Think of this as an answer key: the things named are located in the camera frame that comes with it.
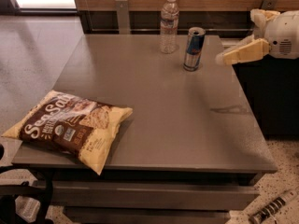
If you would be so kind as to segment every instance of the blue soda can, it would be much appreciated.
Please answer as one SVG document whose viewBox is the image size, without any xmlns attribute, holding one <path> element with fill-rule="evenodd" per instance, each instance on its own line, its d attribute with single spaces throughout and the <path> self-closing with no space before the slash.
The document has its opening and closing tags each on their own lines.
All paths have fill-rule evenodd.
<svg viewBox="0 0 299 224">
<path fill-rule="evenodd" d="M 200 27 L 192 27 L 189 29 L 184 61 L 184 68 L 187 71 L 195 71 L 199 67 L 205 34 L 206 31 Z"/>
</svg>

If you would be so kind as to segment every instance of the gray tabletop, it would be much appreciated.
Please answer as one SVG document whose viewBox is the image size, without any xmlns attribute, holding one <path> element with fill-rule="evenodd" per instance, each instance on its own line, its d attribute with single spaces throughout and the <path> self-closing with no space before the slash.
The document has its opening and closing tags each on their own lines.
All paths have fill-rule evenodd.
<svg viewBox="0 0 299 224">
<path fill-rule="evenodd" d="M 130 106 L 105 168 L 195 172 L 275 172 L 271 153 L 231 66 L 207 36 L 195 72 L 183 69 L 186 35 L 173 54 L 157 35 L 85 35 L 54 89 Z M 13 163 L 79 166 L 67 155 L 23 147 Z"/>
</svg>

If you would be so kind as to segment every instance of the metal tool on floor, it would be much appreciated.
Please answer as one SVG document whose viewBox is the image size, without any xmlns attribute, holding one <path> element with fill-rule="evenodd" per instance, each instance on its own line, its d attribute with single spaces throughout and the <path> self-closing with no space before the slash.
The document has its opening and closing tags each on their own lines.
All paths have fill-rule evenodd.
<svg viewBox="0 0 299 224">
<path fill-rule="evenodd" d="M 249 218 L 249 221 L 251 221 L 252 224 L 261 224 L 263 221 L 271 217 L 274 219 L 275 223 L 278 224 L 278 221 L 274 217 L 274 214 L 277 213 L 283 206 L 290 203 L 299 195 L 298 188 L 289 189 L 283 192 L 273 202 L 271 202 L 270 204 L 262 208 L 260 211 L 252 215 Z"/>
</svg>

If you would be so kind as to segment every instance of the metal bracket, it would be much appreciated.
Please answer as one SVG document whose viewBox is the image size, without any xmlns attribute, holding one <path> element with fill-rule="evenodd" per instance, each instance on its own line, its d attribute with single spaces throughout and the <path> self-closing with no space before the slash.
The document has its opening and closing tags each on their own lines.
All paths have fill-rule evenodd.
<svg viewBox="0 0 299 224">
<path fill-rule="evenodd" d="M 120 34 L 130 34 L 130 17 L 128 0 L 115 0 Z"/>
<path fill-rule="evenodd" d="M 278 0 L 263 0 L 261 9 L 263 10 L 274 10 Z"/>
</svg>

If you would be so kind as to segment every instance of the gray floor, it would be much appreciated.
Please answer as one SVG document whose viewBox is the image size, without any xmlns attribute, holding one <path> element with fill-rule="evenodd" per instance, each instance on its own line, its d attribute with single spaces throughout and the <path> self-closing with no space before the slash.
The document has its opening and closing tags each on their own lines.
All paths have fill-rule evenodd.
<svg viewBox="0 0 299 224">
<path fill-rule="evenodd" d="M 83 35 L 76 17 L 0 16 L 0 133 L 19 121 L 53 87 L 65 63 Z M 35 98 L 24 103 L 26 96 Z M 0 165 L 9 165 L 21 142 L 0 137 L 6 149 Z M 243 212 L 231 212 L 227 224 L 248 224 L 248 216 L 286 189 L 299 186 L 299 141 L 270 140 L 268 146 L 278 172 L 266 175 L 256 187 L 261 192 Z M 26 172 L 0 175 L 0 183 L 19 183 L 32 177 Z M 55 223 L 72 223 L 62 207 L 52 207 L 49 217 Z M 299 223 L 299 198 L 276 214 L 278 224 Z M 264 224 L 274 223 L 268 219 Z"/>
</svg>

